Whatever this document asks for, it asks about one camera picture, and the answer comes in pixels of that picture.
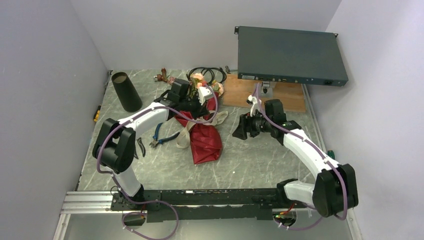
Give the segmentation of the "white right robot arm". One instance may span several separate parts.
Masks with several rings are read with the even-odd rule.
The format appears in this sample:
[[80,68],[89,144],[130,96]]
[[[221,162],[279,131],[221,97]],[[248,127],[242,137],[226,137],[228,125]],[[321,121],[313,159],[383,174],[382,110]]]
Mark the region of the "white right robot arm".
[[276,186],[275,200],[287,208],[293,202],[301,202],[316,210],[322,217],[347,218],[348,209],[358,205],[356,173],[350,164],[340,164],[321,150],[294,120],[287,120],[283,104],[278,99],[262,103],[250,95],[248,113],[239,117],[239,124],[232,136],[240,140],[269,134],[280,145],[294,153],[307,167],[314,183],[291,178]]

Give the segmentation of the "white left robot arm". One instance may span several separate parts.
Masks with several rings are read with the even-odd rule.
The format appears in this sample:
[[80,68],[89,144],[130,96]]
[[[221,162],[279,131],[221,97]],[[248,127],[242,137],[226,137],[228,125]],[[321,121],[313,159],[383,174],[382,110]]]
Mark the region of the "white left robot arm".
[[175,80],[170,89],[162,93],[146,108],[119,120],[103,121],[92,156],[100,174],[108,174],[124,196],[124,204],[131,210],[139,209],[144,201],[144,187],[132,168],[136,141],[146,131],[175,116],[195,124],[206,124],[200,117],[209,115],[207,102],[218,100],[211,86],[201,84],[190,95],[191,84]]

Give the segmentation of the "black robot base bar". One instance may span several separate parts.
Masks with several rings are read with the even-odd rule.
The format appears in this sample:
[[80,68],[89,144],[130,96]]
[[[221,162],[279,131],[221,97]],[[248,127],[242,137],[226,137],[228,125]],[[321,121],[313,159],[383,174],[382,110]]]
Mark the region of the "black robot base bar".
[[114,212],[142,212],[147,223],[170,220],[256,219],[273,220],[280,213],[293,218],[306,207],[283,199],[276,188],[154,189],[126,199],[121,191],[112,194]]

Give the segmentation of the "beige ribbon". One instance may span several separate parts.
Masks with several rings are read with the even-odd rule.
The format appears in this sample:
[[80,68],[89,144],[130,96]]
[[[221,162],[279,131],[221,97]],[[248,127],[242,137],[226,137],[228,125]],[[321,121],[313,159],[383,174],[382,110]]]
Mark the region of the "beige ribbon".
[[200,127],[200,130],[215,130],[216,126],[221,125],[229,115],[227,110],[218,111],[212,110],[211,115],[215,115],[211,122],[206,122],[205,124],[198,124],[192,121],[189,121],[185,127],[183,127],[179,135],[175,139],[176,147],[179,149],[186,149],[191,146],[191,133],[193,132],[194,127]]

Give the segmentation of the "red flower bouquet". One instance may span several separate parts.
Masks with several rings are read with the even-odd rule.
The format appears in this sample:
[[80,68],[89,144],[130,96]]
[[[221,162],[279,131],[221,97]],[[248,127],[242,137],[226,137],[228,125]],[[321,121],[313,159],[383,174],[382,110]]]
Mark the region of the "red flower bouquet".
[[[213,119],[215,115],[211,115],[211,111],[218,112],[218,102],[214,98],[207,101],[206,107],[209,110],[209,115],[205,115],[200,118],[200,121],[207,121]],[[188,121],[187,119],[176,115],[175,119],[185,127]],[[190,134],[190,146],[192,160],[195,165],[206,162],[213,162],[219,159],[223,150],[223,144],[221,136],[218,130],[206,130],[203,128],[200,130],[199,126],[195,126],[193,132]]]

